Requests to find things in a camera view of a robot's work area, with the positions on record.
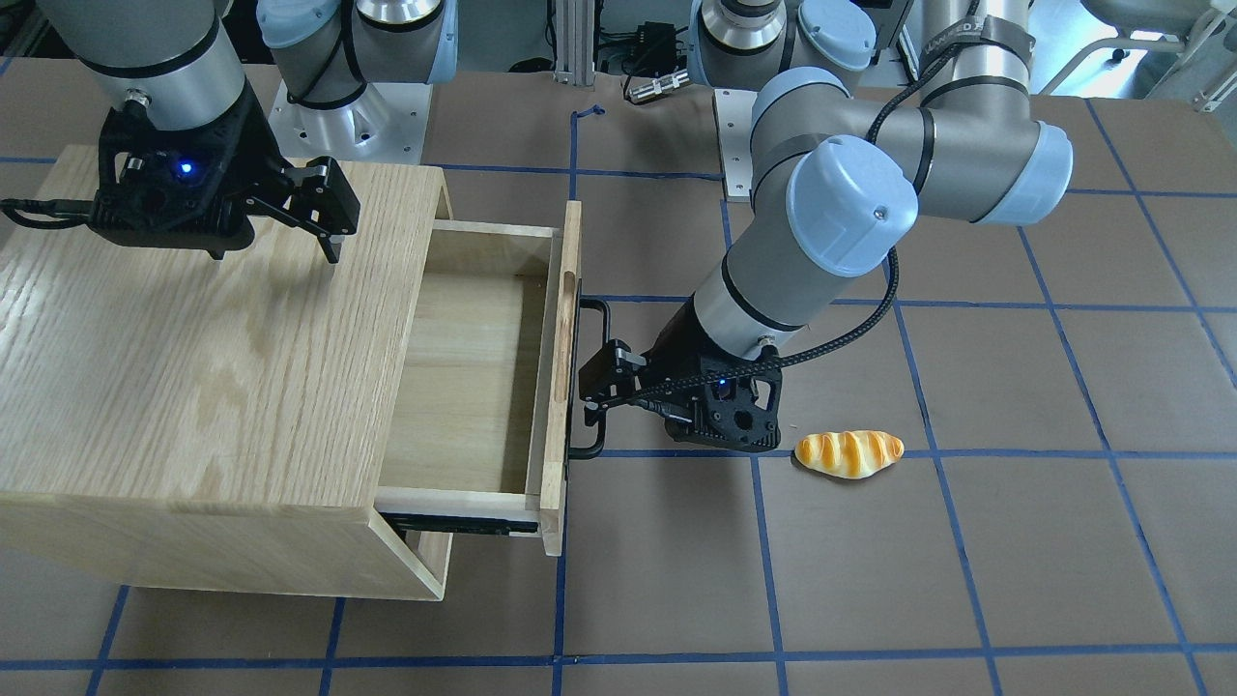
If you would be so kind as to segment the black gripper over cabinet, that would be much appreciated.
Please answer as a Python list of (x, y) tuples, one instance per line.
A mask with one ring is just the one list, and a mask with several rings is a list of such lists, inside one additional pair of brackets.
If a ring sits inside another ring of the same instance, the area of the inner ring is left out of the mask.
[(120, 247), (197, 248), (214, 260), (254, 242), (251, 215), (317, 239), (336, 265), (357, 234), (361, 203), (332, 156), (304, 166), (282, 157), (257, 101), (236, 101), (197, 129), (158, 130), (129, 101), (99, 136), (93, 232)]

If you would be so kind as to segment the black gripper at drawer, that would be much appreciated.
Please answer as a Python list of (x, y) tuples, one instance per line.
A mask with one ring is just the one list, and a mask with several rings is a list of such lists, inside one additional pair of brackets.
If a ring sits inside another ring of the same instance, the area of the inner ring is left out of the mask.
[(696, 323), (669, 323), (644, 357), (623, 340), (611, 340), (607, 347), (611, 362), (602, 373), (602, 389), (585, 396), (585, 410), (632, 396), (642, 370), (644, 388), (713, 375), (705, 384), (646, 393), (644, 405), (666, 419), (666, 431), (677, 443), (738, 452), (768, 452), (779, 446), (782, 373), (768, 366), (779, 357), (773, 345), (760, 345), (755, 360), (737, 359), (713, 342)]

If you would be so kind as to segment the silver robot arm over cabinet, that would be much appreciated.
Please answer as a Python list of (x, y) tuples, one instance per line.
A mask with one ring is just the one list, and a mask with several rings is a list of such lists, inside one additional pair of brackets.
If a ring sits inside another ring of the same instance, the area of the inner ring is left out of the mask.
[(309, 232), (335, 265), (362, 204), (341, 159), (392, 145), (381, 83), (437, 84), (458, 70), (455, 1), (260, 1), (262, 43), (314, 158), (281, 153), (221, 22), (221, 1), (41, 1), (110, 98), (89, 202), (4, 202), (32, 229), (87, 226), (119, 247), (254, 244), (251, 218)]

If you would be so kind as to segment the silver robot arm near bread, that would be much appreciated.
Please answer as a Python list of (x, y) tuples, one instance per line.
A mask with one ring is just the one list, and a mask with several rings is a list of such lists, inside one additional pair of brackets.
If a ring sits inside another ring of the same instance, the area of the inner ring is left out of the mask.
[(678, 443), (768, 452), (783, 370), (868, 333), (893, 304), (920, 216), (1027, 225), (1060, 202), (1066, 134), (1034, 120), (1025, 1), (931, 1), (920, 75), (854, 96), (876, 30), (849, 1), (696, 1), (688, 70), (756, 91), (755, 220), (635, 354), (606, 342), (576, 380), (585, 427), (635, 405)]

